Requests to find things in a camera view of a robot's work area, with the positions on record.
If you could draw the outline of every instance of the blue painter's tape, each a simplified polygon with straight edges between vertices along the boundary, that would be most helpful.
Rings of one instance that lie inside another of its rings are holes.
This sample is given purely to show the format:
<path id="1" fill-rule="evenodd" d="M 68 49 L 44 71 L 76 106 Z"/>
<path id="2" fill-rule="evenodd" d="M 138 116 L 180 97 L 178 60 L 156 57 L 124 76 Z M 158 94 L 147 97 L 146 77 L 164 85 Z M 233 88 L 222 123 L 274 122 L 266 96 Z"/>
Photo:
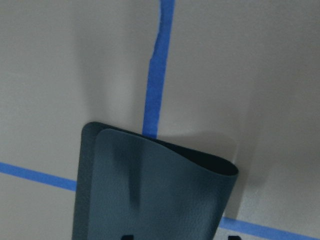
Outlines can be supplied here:
<path id="1" fill-rule="evenodd" d="M 31 181 L 67 189 L 70 191 L 76 191 L 77 187 L 77 181 L 26 169 L 19 166 L 10 165 L 3 162 L 0 162 L 0 173 L 13 175 L 22 179 L 28 179 Z"/>
<path id="2" fill-rule="evenodd" d="M 157 138 L 175 0 L 160 0 L 159 31 L 149 63 L 142 134 Z"/>
<path id="3" fill-rule="evenodd" d="M 319 238 L 304 236 L 228 217 L 223 217 L 221 219 L 219 227 L 270 240 L 319 240 Z"/>

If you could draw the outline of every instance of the textured leather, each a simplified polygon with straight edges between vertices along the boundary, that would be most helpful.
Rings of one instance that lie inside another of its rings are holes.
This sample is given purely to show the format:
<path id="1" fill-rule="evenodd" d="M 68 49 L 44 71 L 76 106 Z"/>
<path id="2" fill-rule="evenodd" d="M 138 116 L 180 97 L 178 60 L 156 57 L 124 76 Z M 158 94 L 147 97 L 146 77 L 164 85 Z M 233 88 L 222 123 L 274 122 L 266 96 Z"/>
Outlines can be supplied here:
<path id="1" fill-rule="evenodd" d="M 211 240 L 229 161 L 102 123 L 82 130 L 73 240 Z"/>

